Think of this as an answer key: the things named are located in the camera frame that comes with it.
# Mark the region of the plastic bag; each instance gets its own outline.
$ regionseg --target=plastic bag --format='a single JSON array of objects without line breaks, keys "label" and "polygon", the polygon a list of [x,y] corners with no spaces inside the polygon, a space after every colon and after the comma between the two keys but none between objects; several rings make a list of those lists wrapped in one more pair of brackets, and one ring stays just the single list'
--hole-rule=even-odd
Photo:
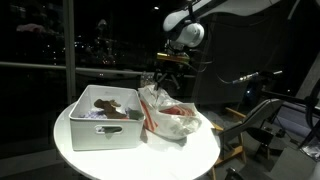
[{"label": "plastic bag", "polygon": [[179,140],[199,129],[201,119],[194,103],[181,103],[172,99],[165,90],[157,92],[153,89],[154,85],[139,88],[146,115],[144,125],[149,131]]}]

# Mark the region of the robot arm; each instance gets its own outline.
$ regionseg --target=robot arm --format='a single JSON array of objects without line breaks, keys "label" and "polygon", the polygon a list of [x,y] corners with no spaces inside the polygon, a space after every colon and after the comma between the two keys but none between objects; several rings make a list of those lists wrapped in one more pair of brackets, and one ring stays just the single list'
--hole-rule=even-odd
[{"label": "robot arm", "polygon": [[218,12],[249,16],[280,0],[195,0],[169,14],[163,23],[168,39],[188,47],[196,47],[204,37],[199,19]]}]

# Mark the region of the white container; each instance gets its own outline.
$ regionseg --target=white container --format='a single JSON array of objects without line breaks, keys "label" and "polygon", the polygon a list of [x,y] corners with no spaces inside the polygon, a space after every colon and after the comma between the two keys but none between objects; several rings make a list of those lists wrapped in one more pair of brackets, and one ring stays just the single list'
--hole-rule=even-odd
[{"label": "white container", "polygon": [[95,108],[98,99],[115,100],[121,104],[116,108],[120,113],[125,113],[127,107],[144,113],[136,90],[88,85],[69,114],[73,150],[137,147],[145,117],[139,120],[80,118]]}]

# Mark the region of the floor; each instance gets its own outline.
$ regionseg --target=floor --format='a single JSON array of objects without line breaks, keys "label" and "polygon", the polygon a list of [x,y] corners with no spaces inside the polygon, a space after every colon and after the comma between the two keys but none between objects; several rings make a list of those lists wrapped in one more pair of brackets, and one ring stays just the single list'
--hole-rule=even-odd
[{"label": "floor", "polygon": [[[266,123],[273,131],[276,127]],[[259,143],[252,139],[247,133],[243,133],[244,146],[247,155],[247,163],[241,159],[232,159],[215,169],[216,179],[223,180],[226,169],[232,167],[239,172],[245,180],[281,180],[281,179],[306,179],[312,171],[314,163],[306,155],[296,150],[296,145],[290,142],[286,135],[282,140],[287,145],[289,151],[281,156],[271,156],[267,160],[262,154],[255,156]],[[85,180],[86,177],[70,168],[60,157],[56,149],[41,151],[38,153],[15,156],[12,158],[0,159],[0,179],[3,180]],[[198,180],[211,179],[210,173],[205,173]]]}]

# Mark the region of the white round table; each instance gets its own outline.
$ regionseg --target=white round table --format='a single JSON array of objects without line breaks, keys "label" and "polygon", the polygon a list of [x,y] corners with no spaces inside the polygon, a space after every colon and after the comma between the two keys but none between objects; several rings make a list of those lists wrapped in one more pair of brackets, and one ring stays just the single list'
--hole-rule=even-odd
[{"label": "white round table", "polygon": [[137,148],[74,151],[69,113],[66,108],[54,126],[54,140],[64,160],[90,179],[195,179],[214,165],[220,141],[210,121],[201,115],[202,125],[184,140],[171,142],[146,130],[147,142]]}]

